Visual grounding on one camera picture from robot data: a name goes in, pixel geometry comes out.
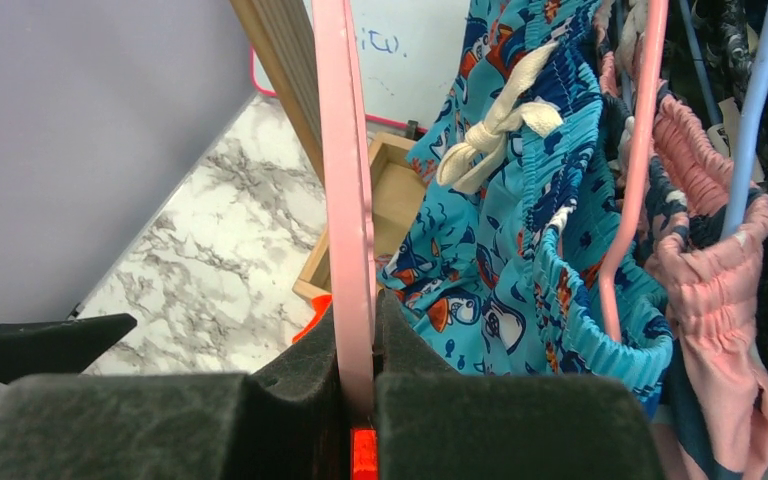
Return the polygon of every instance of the light blue hanger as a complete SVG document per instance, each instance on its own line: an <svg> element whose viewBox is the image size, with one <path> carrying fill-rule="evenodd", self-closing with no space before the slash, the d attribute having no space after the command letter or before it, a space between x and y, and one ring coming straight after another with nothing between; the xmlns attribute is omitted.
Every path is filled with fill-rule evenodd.
<svg viewBox="0 0 768 480"><path fill-rule="evenodd" d="M734 154L734 173L729 189L729 203L720 239L725 239L743 223L749 192L749 181L755 162L755 147L758 143L758 129L761 125L761 112L767 100L768 92L768 5L758 42L758 53L752 63L749 76L749 88L743 102L738 129L737 147Z"/></svg>

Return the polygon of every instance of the black clamp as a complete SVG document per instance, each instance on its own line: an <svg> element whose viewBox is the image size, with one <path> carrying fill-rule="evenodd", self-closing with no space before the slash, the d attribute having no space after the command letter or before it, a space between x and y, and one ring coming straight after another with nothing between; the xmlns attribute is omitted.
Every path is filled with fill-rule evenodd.
<svg viewBox="0 0 768 480"><path fill-rule="evenodd" d="M425 133L420 131L419 122L416 120L408 120L408 124L405 127L405 138L417 141L422 138L423 135L425 135Z"/></svg>
<svg viewBox="0 0 768 480"><path fill-rule="evenodd" d="M39 373L81 373L136 325L127 314L0 324L0 383Z"/></svg>

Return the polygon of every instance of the white drawstring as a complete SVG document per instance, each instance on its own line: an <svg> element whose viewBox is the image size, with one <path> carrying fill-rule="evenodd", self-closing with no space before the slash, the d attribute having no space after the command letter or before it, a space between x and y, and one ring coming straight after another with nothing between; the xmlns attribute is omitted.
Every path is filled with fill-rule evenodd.
<svg viewBox="0 0 768 480"><path fill-rule="evenodd" d="M558 111L549 103L536 100L513 108L520 94L534 85L537 75L549 55L558 46L551 42L526 55L511 71L508 83L490 106L484 120L466 131L464 141L450 148L437 167L437 183L452 185L461 193L475 193L505 158L507 132L525 123L541 137L563 124ZM475 167L472 162L479 153L486 156Z"/></svg>
<svg viewBox="0 0 768 480"><path fill-rule="evenodd" d="M620 34L617 46L617 63L626 72L633 72L634 51L637 37L646 30L646 17L649 15L649 0L628 0L628 16Z"/></svg>

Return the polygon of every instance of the blue hanger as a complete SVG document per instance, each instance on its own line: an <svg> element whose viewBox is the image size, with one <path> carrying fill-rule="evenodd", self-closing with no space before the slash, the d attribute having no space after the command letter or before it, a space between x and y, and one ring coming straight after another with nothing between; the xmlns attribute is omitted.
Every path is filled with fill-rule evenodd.
<svg viewBox="0 0 768 480"><path fill-rule="evenodd" d="M684 32L687 34L687 44L690 46L690 56L693 57L693 66L696 68L696 76L699 78L699 87L702 89L702 98L705 101L705 109L708 110L708 120L711 125L723 123L723 114L714 100L711 90L711 82L708 80L708 71L705 70L705 60L702 51L699 50L699 40L696 38L696 30L690 18L690 0L679 0L681 6L681 19L684 21Z"/></svg>
<svg viewBox="0 0 768 480"><path fill-rule="evenodd" d="M749 181L752 178L752 167L755 162L755 147L758 143L758 128L761 125L761 112L767 100L768 92L768 5L764 16L764 26L761 29L761 39L758 42L758 53L752 63L752 73L749 77L749 88L743 102L738 129L737 147L734 154L734 173L729 189L729 203L726 207L726 218L720 239L725 239L735 232L743 223L746 212L746 202L749 192Z"/></svg>

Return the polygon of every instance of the printed fabric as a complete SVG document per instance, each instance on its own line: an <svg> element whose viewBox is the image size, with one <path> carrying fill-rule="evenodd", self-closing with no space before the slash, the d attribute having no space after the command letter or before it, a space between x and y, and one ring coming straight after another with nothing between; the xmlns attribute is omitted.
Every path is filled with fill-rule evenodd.
<svg viewBox="0 0 768 480"><path fill-rule="evenodd" d="M596 161L602 100L579 51L596 4L471 3L459 73L437 122L408 153L428 183L425 199L378 278L402 299L414 330L460 372L611 376L651 415L672 355L656 308L663 290L630 258L623 263L617 344L602 332L598 291L587 289L618 222L610 173L604 158ZM444 156L470 143L471 127L487 120L518 62L549 42L557 48L516 108L551 105L560 125L545 137L528 121L506 132L499 167L475 193L441 186ZM495 147L484 152L473 170L496 160Z"/></svg>
<svg viewBox="0 0 768 480"><path fill-rule="evenodd" d="M667 290L677 338L664 387L685 467L676 478L761 478L768 466L768 374L755 348L755 313L768 196L753 185L744 223L719 240L732 164L665 86L637 253ZM628 145L621 151L625 172Z"/></svg>

